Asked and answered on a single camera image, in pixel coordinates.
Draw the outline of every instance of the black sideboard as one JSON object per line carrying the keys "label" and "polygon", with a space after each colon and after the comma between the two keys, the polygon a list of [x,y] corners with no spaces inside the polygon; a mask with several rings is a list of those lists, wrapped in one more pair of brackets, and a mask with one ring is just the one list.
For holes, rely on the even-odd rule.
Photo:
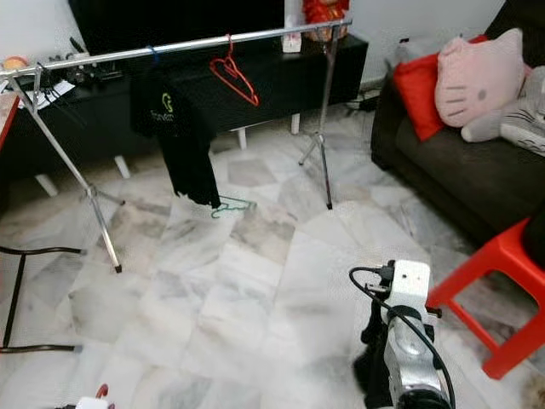
{"label": "black sideboard", "polygon": [[[169,66],[175,81],[218,131],[320,107],[326,60],[319,43],[303,39],[300,54],[282,53],[278,38],[244,45],[235,45],[235,58],[260,96],[259,107],[244,101],[209,71],[210,59],[225,55],[226,47],[183,56],[166,55],[161,57],[161,63]],[[357,96],[367,46],[354,36],[340,41],[330,103],[350,101]],[[126,72],[138,74],[152,60],[140,58],[124,63]],[[156,148],[153,140],[130,128],[129,75],[90,88],[77,87],[63,98],[84,118],[86,126],[74,123],[55,107],[46,107],[40,114],[76,164],[117,155],[134,156]],[[30,114],[19,110],[0,151],[0,177],[12,181],[64,166]]]}

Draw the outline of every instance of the red plastic stool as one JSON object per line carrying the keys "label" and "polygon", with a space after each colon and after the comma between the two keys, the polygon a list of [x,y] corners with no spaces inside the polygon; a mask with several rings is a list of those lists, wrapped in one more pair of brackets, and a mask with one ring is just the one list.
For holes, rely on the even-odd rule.
{"label": "red plastic stool", "polygon": [[[501,379],[522,360],[545,343],[545,272],[525,253],[521,239],[529,219],[496,236],[459,267],[448,279],[433,288],[427,305],[447,305],[480,338],[492,356],[483,364],[489,377]],[[498,345],[482,325],[454,298],[468,285],[493,271],[500,271],[531,294],[540,308],[537,315],[502,345]]]}

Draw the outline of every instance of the pink pillow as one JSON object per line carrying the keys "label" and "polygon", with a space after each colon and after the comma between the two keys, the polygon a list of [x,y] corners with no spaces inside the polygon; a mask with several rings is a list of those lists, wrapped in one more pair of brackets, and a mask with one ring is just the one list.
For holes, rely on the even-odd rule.
{"label": "pink pillow", "polygon": [[514,101],[525,77],[522,31],[471,44],[455,38],[439,53],[435,105],[447,125],[462,127]]}

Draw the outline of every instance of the red cushion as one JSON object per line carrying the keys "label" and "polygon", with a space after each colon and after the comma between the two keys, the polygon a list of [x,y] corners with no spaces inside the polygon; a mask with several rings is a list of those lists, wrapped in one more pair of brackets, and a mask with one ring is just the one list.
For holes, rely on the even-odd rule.
{"label": "red cushion", "polygon": [[[487,39],[485,35],[481,35],[470,43],[482,43]],[[431,54],[401,63],[393,73],[393,81],[420,141],[431,138],[445,127],[435,107],[438,55]]]}

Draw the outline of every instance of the black chair leg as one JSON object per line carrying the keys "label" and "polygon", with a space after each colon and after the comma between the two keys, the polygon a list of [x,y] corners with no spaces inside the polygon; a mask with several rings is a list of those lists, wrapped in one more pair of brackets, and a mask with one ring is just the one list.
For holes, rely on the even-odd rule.
{"label": "black chair leg", "polygon": [[83,254],[81,249],[73,249],[69,247],[48,247],[45,249],[37,250],[15,250],[8,247],[0,246],[0,252],[4,254],[10,254],[14,256],[20,256],[19,268],[17,270],[17,278],[15,279],[14,293],[11,297],[11,304],[9,305],[8,322],[6,323],[6,329],[3,334],[2,347],[0,348],[0,354],[21,354],[25,352],[38,352],[38,351],[78,351],[80,346],[76,345],[54,345],[54,344],[42,344],[42,345],[27,345],[24,347],[10,347],[9,341],[11,339],[11,332],[14,326],[15,313],[17,312],[17,303],[19,302],[20,287],[23,281],[23,273],[25,272],[26,258],[28,256],[35,256],[38,254],[46,253],[73,253]]}

